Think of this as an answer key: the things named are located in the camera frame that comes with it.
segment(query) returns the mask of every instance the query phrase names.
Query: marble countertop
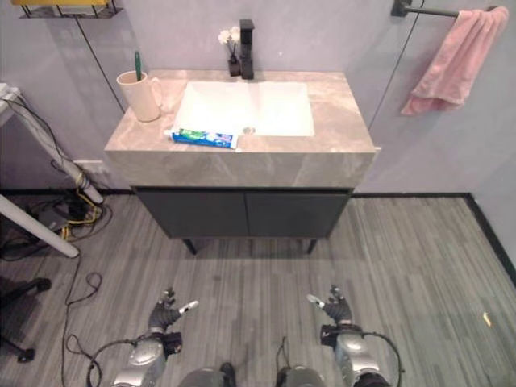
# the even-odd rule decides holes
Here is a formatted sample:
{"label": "marble countertop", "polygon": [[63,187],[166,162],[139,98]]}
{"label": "marble countertop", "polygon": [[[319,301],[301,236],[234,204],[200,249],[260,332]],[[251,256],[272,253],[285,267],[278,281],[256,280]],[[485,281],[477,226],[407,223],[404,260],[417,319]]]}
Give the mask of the marble countertop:
{"label": "marble countertop", "polygon": [[[109,142],[106,151],[234,152],[190,144],[175,144],[163,134],[173,125],[188,81],[243,81],[225,71],[156,70],[171,108],[150,123],[139,122],[128,109]],[[254,81],[305,82],[314,118],[314,136],[241,135],[239,152],[374,152],[367,127],[360,115],[352,91],[342,73],[256,72]]]}
{"label": "marble countertop", "polygon": [[168,113],[141,123],[128,109],[106,145],[132,186],[353,188],[375,156],[342,73],[255,72],[254,81],[306,83],[314,135],[241,135],[236,150],[176,144],[164,130],[172,127],[189,81],[248,81],[210,70],[156,70],[150,76],[161,80]]}

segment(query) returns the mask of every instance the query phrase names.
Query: toothpaste tube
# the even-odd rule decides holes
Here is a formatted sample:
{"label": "toothpaste tube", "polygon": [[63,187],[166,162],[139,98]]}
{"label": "toothpaste tube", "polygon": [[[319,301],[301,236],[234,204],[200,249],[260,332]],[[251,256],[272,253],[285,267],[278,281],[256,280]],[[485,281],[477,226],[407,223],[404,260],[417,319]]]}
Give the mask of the toothpaste tube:
{"label": "toothpaste tube", "polygon": [[164,131],[176,143],[204,145],[216,148],[236,148],[237,135],[223,135],[220,133],[210,133],[208,131],[189,131],[179,129],[179,131]]}

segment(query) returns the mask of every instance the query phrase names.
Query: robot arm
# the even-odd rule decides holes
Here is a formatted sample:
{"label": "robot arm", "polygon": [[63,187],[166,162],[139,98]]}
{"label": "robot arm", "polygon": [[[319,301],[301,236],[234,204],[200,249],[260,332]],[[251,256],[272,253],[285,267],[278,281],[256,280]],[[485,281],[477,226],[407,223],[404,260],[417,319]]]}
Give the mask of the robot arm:
{"label": "robot arm", "polygon": [[347,387],[389,387],[380,373],[378,363],[369,353],[362,329],[352,323],[352,311],[336,286],[331,287],[329,302],[312,294],[308,301],[324,310],[335,325],[323,325],[321,344],[332,347],[335,359]]}
{"label": "robot arm", "polygon": [[199,305],[190,302],[180,309],[173,309],[174,292],[168,289],[151,312],[148,332],[140,336],[136,347],[124,368],[114,380],[114,387],[151,387],[164,372],[169,355],[181,351],[181,333],[167,334],[167,328],[184,313]]}

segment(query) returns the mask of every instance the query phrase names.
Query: white flower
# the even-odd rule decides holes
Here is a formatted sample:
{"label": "white flower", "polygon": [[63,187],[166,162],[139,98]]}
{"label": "white flower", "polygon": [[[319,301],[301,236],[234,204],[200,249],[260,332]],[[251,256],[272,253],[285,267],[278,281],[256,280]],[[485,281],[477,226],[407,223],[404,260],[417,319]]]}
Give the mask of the white flower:
{"label": "white flower", "polygon": [[231,40],[233,40],[233,43],[238,43],[240,41],[240,28],[238,28],[237,26],[231,27],[229,33],[231,35]]}
{"label": "white flower", "polygon": [[227,44],[227,42],[229,42],[229,38],[231,38],[231,33],[228,30],[222,30],[218,34],[218,41],[220,44]]}

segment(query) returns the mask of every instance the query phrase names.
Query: wall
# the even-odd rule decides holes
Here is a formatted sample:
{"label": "wall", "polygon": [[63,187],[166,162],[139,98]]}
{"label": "wall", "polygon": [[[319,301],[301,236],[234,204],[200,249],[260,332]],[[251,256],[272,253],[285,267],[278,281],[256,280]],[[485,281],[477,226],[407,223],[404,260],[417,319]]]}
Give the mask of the wall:
{"label": "wall", "polygon": [[[420,15],[370,133],[382,150],[361,192],[471,192],[516,264],[516,3],[465,107],[402,117],[399,111],[439,48],[453,19]],[[426,0],[443,9],[481,8],[483,0]]]}
{"label": "wall", "polygon": [[[353,79],[360,85],[356,94],[370,120],[414,20],[411,15],[403,23],[393,21],[389,2],[377,0],[327,0],[323,5],[312,0],[117,4],[125,10],[111,20],[80,20],[108,85],[74,20],[20,20],[21,9],[0,3],[0,78],[20,87],[73,159],[106,161],[104,144],[122,114],[118,101],[126,107],[115,79],[132,68],[137,48],[146,69],[225,69],[218,32],[251,17],[256,25],[257,69],[363,68],[353,72]],[[375,52],[381,52],[382,66],[373,60]],[[69,185],[64,175],[49,167],[49,159],[27,133],[13,134],[13,125],[19,127],[11,124],[2,130],[2,186]],[[20,157],[23,153],[30,159]],[[127,188],[114,170],[106,183]]]}
{"label": "wall", "polygon": [[[514,18],[513,0],[496,3],[509,7]],[[488,5],[483,0],[425,1],[425,6],[448,9]],[[115,78],[131,68],[136,48],[146,69],[224,69],[218,31],[250,17],[256,25],[257,69],[347,74],[373,140],[382,147],[359,191],[473,192],[516,261],[510,238],[516,227],[514,21],[463,109],[404,118],[399,110],[453,19],[420,15],[410,34],[416,16],[390,17],[390,0],[126,0],[122,6],[124,12],[110,21],[80,21],[122,108]],[[73,20],[18,20],[23,12],[8,2],[0,3],[0,11],[0,78],[22,89],[74,159],[105,160],[103,146],[122,111],[78,26]],[[2,129],[2,187],[66,184],[37,144],[13,127],[19,125]],[[126,187],[114,170],[106,182]]]}

